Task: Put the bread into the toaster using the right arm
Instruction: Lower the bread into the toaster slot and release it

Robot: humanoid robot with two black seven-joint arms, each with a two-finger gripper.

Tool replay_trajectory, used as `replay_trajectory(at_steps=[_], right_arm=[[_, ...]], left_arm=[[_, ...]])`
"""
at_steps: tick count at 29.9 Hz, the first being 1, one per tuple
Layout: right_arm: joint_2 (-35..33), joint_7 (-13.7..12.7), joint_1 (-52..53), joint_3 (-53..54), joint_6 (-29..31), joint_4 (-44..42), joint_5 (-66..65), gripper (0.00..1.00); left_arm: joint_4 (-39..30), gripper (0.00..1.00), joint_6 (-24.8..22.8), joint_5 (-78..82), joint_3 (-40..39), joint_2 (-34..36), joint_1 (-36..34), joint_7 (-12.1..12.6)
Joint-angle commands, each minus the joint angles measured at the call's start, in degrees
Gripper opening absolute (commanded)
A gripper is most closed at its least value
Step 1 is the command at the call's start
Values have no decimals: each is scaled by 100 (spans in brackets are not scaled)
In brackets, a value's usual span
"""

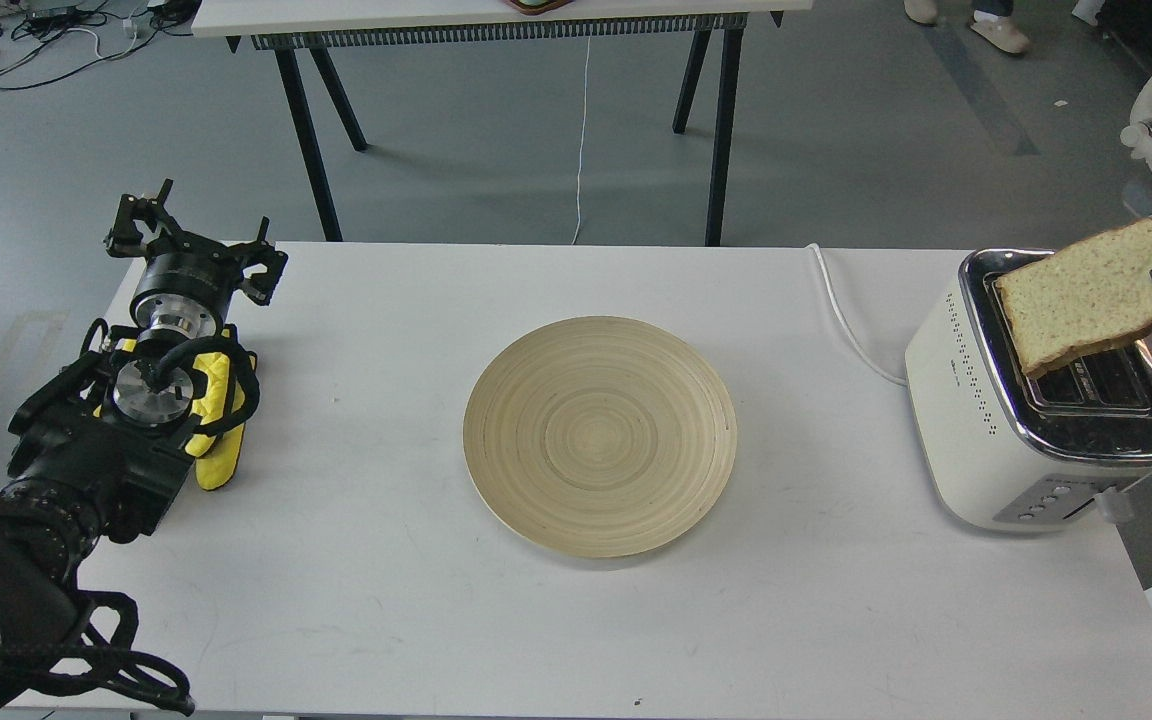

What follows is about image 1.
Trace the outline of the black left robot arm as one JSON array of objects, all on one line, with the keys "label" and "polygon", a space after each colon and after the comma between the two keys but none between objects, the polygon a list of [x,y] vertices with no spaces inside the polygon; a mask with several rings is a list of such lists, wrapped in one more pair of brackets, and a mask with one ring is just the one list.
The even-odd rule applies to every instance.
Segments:
[{"label": "black left robot arm", "polygon": [[288,256],[260,225],[250,242],[185,232],[156,196],[126,195],[104,241],[141,258],[131,324],[96,319],[71,364],[26,397],[0,488],[0,708],[28,691],[120,694],[180,715],[195,702],[177,666],[132,646],[132,598],[84,591],[99,541],[151,536],[180,488],[223,486],[262,393],[257,357],[227,313],[234,293],[273,300]]}]

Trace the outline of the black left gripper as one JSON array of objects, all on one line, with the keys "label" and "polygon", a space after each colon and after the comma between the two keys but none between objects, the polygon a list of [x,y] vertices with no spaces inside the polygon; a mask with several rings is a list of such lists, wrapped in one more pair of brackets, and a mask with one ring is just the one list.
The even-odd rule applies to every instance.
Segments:
[{"label": "black left gripper", "polygon": [[131,301],[138,329],[218,333],[236,293],[270,305],[288,256],[268,238],[270,217],[262,217],[255,238],[243,243],[179,238],[177,220],[165,209],[173,184],[165,179],[154,196],[122,195],[105,251],[109,258],[146,258]]}]

